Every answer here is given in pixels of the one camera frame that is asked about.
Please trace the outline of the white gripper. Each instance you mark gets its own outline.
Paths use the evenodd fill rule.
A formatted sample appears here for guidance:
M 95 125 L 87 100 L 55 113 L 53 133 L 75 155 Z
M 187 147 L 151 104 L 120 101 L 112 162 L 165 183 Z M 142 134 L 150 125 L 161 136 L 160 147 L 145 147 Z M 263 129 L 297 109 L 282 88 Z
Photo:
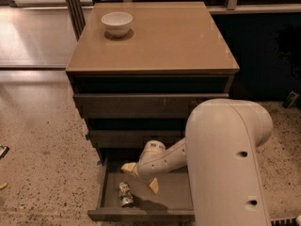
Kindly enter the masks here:
M 121 170 L 128 174 L 134 173 L 139 180 L 150 182 L 150 190 L 157 194 L 159 183 L 158 179 L 154 177 L 160 173 L 176 169 L 175 154 L 174 147 L 167 149 L 162 142 L 150 140 L 146 143 L 139 161 L 137 163 L 125 163 Z

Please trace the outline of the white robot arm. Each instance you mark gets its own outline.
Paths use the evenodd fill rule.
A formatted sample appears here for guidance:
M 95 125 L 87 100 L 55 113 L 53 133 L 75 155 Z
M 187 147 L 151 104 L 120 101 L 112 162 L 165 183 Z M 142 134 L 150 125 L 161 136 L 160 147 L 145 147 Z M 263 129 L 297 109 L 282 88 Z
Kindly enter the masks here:
M 256 148 L 272 129 L 257 103 L 208 100 L 191 112 L 183 139 L 168 149 L 151 140 L 121 170 L 157 193 L 159 174 L 186 166 L 196 226 L 270 226 Z

